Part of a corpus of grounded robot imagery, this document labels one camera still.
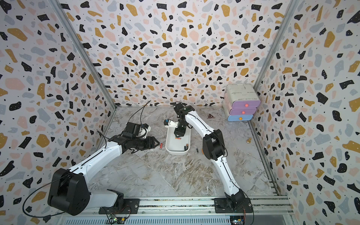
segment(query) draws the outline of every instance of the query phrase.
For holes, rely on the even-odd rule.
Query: black cable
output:
[[[33,191],[33,192],[25,199],[25,201],[24,201],[24,203],[23,203],[23,213],[24,213],[25,215],[27,215],[27,216],[35,217],[35,218],[46,218],[46,217],[52,217],[52,216],[56,216],[56,215],[59,215],[59,214],[63,214],[64,212],[60,212],[60,213],[57,213],[57,214],[54,214],[54,215],[48,215],[48,216],[33,216],[33,215],[28,214],[28,213],[25,211],[25,203],[26,203],[26,201],[30,198],[30,196],[31,196],[33,193],[37,192],[37,191],[40,190],[41,188],[43,188],[43,187],[45,187],[45,186],[47,186],[47,185],[49,185],[49,184],[51,184],[51,183],[53,183],[53,182],[55,182],[55,181],[60,180],[61,178],[64,178],[65,176],[66,176],[66,175],[60,177],[59,179],[56,179],[56,180],[54,180],[54,181],[51,181],[50,183],[47,183],[47,184],[39,187],[39,188],[36,189],[35,191]]]

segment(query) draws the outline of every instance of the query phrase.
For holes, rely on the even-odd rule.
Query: gray marble surface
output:
[[[120,134],[138,109],[118,108],[107,136]],[[254,141],[246,142],[252,138],[247,121],[227,121],[222,108],[195,109],[211,127],[222,131],[229,154],[228,164],[240,188],[249,196],[274,195]],[[207,119],[209,113],[215,118]],[[202,138],[194,129],[186,155],[167,152],[167,129],[163,124],[167,118],[177,120],[173,108],[145,108],[141,121],[151,126],[149,135],[163,143],[163,149],[157,147],[134,154],[128,150],[104,167],[92,179],[89,189],[114,189],[127,197],[224,196],[220,177],[212,162],[202,154]],[[130,121],[140,123],[140,112]]]

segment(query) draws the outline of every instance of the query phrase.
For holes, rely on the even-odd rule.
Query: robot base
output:
[[[231,211],[228,207],[228,203],[226,198],[214,198],[214,205],[215,205],[215,212],[216,213],[234,213],[234,212],[243,212],[244,210],[246,213],[252,213],[253,208],[250,203],[249,198],[245,198],[244,202],[238,206],[236,211]]]

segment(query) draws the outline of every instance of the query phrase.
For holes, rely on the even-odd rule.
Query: patterned wall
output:
[[[111,108],[48,2],[0,5],[0,224],[45,223],[25,198],[96,149]],[[26,211],[53,214],[48,192]]]
[[[358,1],[304,0],[252,120],[300,224],[360,224]]]
[[[253,83],[289,1],[61,0],[117,105],[221,105]]]

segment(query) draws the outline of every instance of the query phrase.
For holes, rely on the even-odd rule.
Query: metal plate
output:
[[[226,198],[214,198],[214,205],[215,205],[215,212],[216,213],[243,213],[245,209],[246,213],[252,213],[253,208],[252,206],[249,206],[250,199],[245,198],[244,202],[241,204],[241,206],[238,207],[237,211],[232,211],[228,208],[228,205],[226,203]]]
[[[119,209],[115,208],[115,207],[101,207],[99,209],[99,214],[111,214],[111,213],[116,213],[116,214],[137,214],[138,213],[138,209],[139,209],[139,203],[140,203],[140,199],[138,198],[125,198],[124,199],[124,205],[125,208],[122,212],[116,213],[119,211]]]

